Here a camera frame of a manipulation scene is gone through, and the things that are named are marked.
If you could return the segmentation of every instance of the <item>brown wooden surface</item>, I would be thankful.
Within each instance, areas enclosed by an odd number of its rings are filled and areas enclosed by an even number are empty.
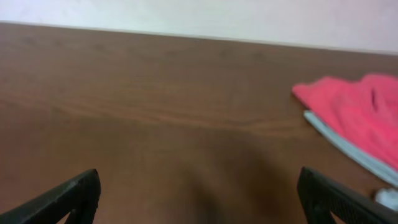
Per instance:
[[[385,55],[0,24],[0,212],[97,168],[95,223],[305,223],[302,166],[365,195],[386,184],[303,119],[292,85],[397,65]]]

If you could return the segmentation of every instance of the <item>wooden table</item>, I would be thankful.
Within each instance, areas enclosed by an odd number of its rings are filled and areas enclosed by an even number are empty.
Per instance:
[[[302,116],[297,82],[398,57],[0,24],[0,212],[89,169],[95,223],[305,223],[302,166],[386,183]]]

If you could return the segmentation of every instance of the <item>white wall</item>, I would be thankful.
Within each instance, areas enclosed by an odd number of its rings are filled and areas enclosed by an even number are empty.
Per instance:
[[[397,0],[0,0],[0,20],[398,53]]]

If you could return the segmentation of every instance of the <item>black object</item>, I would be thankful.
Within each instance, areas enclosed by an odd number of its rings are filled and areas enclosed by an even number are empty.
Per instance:
[[[43,195],[0,215],[0,223],[56,224],[69,212],[65,223],[93,223],[101,184],[95,169],[88,170]]]
[[[309,224],[335,224],[331,212],[347,224],[398,223],[393,210],[306,167],[297,191]]]

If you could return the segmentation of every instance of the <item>table surface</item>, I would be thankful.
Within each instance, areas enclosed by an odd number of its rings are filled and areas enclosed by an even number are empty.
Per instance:
[[[305,223],[302,166],[367,196],[388,185],[304,120],[292,85],[397,65],[391,55],[0,24],[0,212],[96,168],[95,223]]]

